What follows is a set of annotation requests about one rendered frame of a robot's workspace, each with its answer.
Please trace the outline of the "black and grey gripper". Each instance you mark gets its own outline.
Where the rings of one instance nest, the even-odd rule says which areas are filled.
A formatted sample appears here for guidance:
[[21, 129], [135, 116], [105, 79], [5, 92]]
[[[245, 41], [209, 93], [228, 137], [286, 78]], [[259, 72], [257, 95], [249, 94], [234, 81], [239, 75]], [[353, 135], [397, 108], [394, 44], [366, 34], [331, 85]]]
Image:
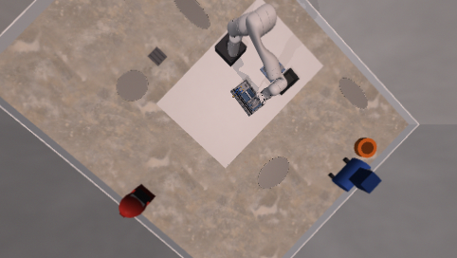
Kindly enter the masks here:
[[[259, 99], [259, 104], [262, 103], [262, 104], [265, 104], [265, 101], [266, 100], [269, 100], [271, 97], [268, 97], [266, 94], [265, 94], [265, 89], [263, 89], [263, 91], [261, 91], [260, 93], [256, 93], [256, 96], [255, 98], [258, 98]], [[255, 99], [254, 98], [254, 99]]]

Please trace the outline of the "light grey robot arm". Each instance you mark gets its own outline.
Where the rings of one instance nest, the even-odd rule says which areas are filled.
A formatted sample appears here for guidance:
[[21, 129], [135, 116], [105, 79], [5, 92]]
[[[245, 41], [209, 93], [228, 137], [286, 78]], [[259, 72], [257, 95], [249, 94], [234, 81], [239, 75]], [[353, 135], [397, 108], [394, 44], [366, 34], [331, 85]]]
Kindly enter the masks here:
[[[276, 22], [277, 12], [270, 4], [263, 4], [252, 13], [249, 12], [237, 19], [228, 21], [228, 55], [236, 57], [243, 36], [249, 35], [263, 62], [268, 79], [276, 80], [265, 89], [265, 94], [268, 97], [278, 95], [287, 87], [287, 80], [281, 71], [277, 57], [264, 47], [261, 40], [261, 37], [275, 27]], [[234, 35], [233, 38], [232, 35]]]

